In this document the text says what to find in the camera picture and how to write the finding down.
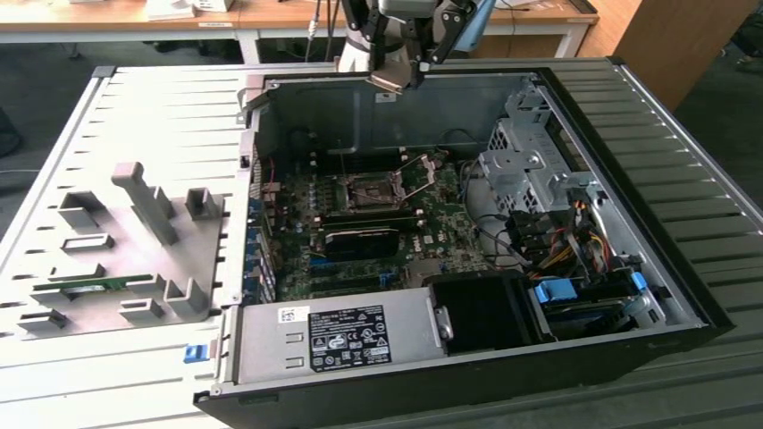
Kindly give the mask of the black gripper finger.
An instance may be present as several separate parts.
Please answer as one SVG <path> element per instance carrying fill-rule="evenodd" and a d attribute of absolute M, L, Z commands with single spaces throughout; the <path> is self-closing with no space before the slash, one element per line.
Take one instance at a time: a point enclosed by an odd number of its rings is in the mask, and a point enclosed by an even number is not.
<path fill-rule="evenodd" d="M 425 64 L 441 64 L 455 49 L 466 26 L 477 13 L 474 1 L 447 1 L 430 17 L 406 20 L 402 37 L 407 51 L 409 76 L 405 88 L 417 88 L 425 80 Z"/>
<path fill-rule="evenodd" d="M 378 1 L 343 0 L 346 43 L 343 71 L 373 72 L 385 64 L 387 56 L 387 16 Z"/>

